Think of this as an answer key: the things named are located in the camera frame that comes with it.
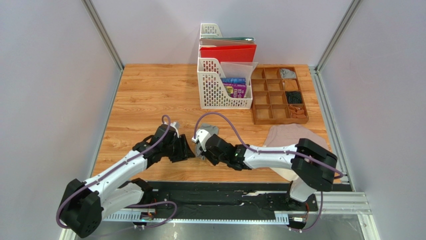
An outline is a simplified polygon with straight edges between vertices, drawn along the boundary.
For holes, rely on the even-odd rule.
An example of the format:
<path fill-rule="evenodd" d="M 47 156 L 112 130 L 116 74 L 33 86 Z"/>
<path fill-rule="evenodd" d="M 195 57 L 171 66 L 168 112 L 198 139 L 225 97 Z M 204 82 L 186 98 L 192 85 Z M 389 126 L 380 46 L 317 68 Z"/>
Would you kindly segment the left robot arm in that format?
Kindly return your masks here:
<path fill-rule="evenodd" d="M 156 204 L 146 181 L 131 179 L 163 157 L 172 163 L 194 158 L 176 122 L 163 123 L 118 162 L 105 171 L 80 181 L 73 179 L 64 191 L 56 212 L 56 223 L 79 237 L 90 236 L 106 217 L 124 208 L 149 208 Z"/>

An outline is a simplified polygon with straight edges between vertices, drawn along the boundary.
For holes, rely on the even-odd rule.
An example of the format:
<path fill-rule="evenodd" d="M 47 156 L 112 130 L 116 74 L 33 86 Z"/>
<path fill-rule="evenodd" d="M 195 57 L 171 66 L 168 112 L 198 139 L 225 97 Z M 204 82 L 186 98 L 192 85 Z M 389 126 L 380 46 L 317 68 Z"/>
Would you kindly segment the grey underwear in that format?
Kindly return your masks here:
<path fill-rule="evenodd" d="M 197 133 L 201 133 L 202 137 L 211 137 L 212 135 L 219 134 L 219 127 L 216 125 L 211 125 L 208 123 L 202 123 L 200 128 L 197 130 Z M 195 145 L 195 156 L 202 160 L 205 160 L 206 157 L 202 155 L 203 153 L 203 145 L 197 141 Z"/>

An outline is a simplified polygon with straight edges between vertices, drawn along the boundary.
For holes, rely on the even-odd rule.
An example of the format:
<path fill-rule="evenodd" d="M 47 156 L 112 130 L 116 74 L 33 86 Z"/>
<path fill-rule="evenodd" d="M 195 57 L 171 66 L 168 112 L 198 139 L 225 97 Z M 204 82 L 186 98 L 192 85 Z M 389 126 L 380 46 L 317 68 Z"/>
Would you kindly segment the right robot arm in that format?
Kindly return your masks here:
<path fill-rule="evenodd" d="M 213 165 L 224 163 L 236 171 L 292 170 L 296 178 L 290 184 L 288 198 L 301 203 L 315 192 L 331 192 L 334 180 L 342 176 L 337 170 L 337 156 L 308 138 L 279 147 L 260 147 L 244 142 L 233 145 L 217 134 L 198 129 L 192 141 L 199 145 L 200 154 Z"/>

